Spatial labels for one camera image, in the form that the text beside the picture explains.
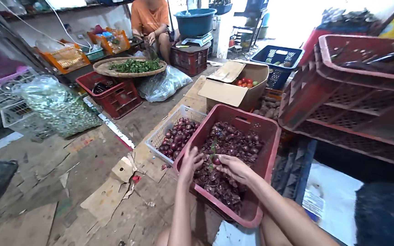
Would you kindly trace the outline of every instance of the red plastic crate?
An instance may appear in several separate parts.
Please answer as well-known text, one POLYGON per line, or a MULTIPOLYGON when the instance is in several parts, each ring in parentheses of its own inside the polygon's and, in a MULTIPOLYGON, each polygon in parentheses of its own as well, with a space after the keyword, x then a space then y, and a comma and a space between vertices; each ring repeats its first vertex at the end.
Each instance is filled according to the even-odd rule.
MULTIPOLYGON (((279 137, 281 135, 281 128, 279 128, 277 123, 274 120, 259 115, 247 113, 223 104, 217 104, 189 139, 187 145, 191 144, 191 146, 197 146, 200 149, 216 121, 229 122, 239 131, 246 134, 253 131, 260 135, 265 145, 259 153, 253 170, 264 178, 266 182, 270 183, 271 171, 275 162, 279 137)), ((173 167, 177 173, 182 165, 183 155, 184 153, 182 151, 174 161, 173 167)), ((259 201, 252 191, 246 191, 243 207, 241 208, 240 215, 237 215, 202 187, 195 185, 194 189, 242 226, 247 228, 259 226, 263 213, 259 206, 259 201)))
POLYGON ((171 63, 173 67, 188 76, 196 76, 207 69, 207 53, 209 47, 200 51, 189 53, 178 48, 171 48, 171 63))
POLYGON ((77 83, 90 94, 92 99, 101 105, 114 120, 128 114, 142 103, 142 99, 139 97, 131 78, 108 77, 97 74, 96 72, 90 72, 78 77, 75 81, 77 81, 77 83), (96 83, 107 85, 108 82, 117 85, 100 94, 94 94, 92 92, 96 83))
POLYGON ((311 56, 309 66, 284 90, 279 124, 394 163, 394 90, 323 77, 316 67, 318 56, 311 56))
POLYGON ((316 50, 317 72, 328 79, 394 91, 394 74, 340 67, 345 62, 381 57, 394 52, 394 39, 370 36, 324 35, 316 50))

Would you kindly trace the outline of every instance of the dirty floor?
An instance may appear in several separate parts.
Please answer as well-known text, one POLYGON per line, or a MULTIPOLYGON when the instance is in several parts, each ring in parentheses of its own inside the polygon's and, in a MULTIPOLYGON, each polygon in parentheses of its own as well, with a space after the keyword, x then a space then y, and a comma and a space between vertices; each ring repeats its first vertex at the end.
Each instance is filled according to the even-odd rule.
MULTIPOLYGON (((209 75, 215 70, 217 67, 208 65, 207 70, 193 77, 193 83, 179 89, 166 101, 144 101, 113 122, 138 145, 200 75, 209 75)), ((52 136, 35 143, 22 137, 1 148, 0 160, 17 160, 19 169, 0 199, 0 225, 20 213, 57 202, 47 245, 117 246, 121 241, 132 246, 152 245, 157 234, 171 224, 176 187, 175 174, 171 170, 159 183, 139 174, 142 178, 135 185, 134 193, 121 201, 104 227, 93 230, 94 216, 80 207, 80 203, 107 180, 118 160, 128 153, 129 149, 105 124, 69 140, 52 136), (62 180, 65 173, 68 173, 67 179, 62 180)), ((222 218, 194 195, 190 195, 190 199, 194 234, 211 244, 222 218)))

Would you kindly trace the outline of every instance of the orange t-shirt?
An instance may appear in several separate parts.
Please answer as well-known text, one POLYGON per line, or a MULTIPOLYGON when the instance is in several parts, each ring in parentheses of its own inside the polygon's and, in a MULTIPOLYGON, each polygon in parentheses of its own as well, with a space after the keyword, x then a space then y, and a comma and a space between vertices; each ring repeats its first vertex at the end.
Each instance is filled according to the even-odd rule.
POLYGON ((158 0, 159 7, 150 10, 143 0, 132 3, 132 30, 148 35, 156 31, 161 24, 169 25, 168 4, 165 0, 158 0))

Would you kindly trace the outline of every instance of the digital scale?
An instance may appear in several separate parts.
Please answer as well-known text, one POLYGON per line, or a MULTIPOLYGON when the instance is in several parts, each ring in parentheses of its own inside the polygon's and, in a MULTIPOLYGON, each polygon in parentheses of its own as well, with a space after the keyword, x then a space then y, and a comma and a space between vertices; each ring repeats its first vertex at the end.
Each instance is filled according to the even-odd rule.
POLYGON ((202 47, 203 45, 205 45, 207 42, 211 41, 212 39, 213 39, 212 34, 209 32, 203 36, 186 38, 185 40, 182 41, 182 45, 185 45, 186 43, 190 42, 190 43, 196 43, 196 44, 200 45, 200 47, 202 47))

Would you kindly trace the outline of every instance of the stacked red crates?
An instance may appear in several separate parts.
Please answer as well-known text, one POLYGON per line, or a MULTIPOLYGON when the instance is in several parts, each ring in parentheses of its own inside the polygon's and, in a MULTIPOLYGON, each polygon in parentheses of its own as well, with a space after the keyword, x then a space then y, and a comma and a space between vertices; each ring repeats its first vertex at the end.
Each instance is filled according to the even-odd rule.
POLYGON ((337 65, 392 53, 392 43, 387 38, 321 36, 309 64, 284 90, 280 125, 394 163, 394 74, 337 65))
POLYGON ((132 78, 109 77, 96 72, 90 72, 75 80, 83 87, 94 101, 101 105, 103 109, 117 120, 142 103, 138 92, 133 84, 132 78), (105 92, 95 94, 92 89, 97 83, 104 85, 115 85, 105 92))

